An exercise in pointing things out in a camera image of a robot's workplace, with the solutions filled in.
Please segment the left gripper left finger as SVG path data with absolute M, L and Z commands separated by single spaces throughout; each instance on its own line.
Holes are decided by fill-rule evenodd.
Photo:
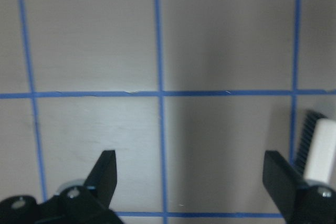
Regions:
M 116 153 L 103 151 L 83 183 L 65 187 L 44 203 L 30 195 L 2 200 L 1 223 L 122 223 L 110 209 L 116 186 Z

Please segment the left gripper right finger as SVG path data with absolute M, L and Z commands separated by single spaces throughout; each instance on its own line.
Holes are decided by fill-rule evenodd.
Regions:
M 286 223 L 335 223 L 335 190 L 305 180 L 277 151 L 265 151 L 263 185 Z

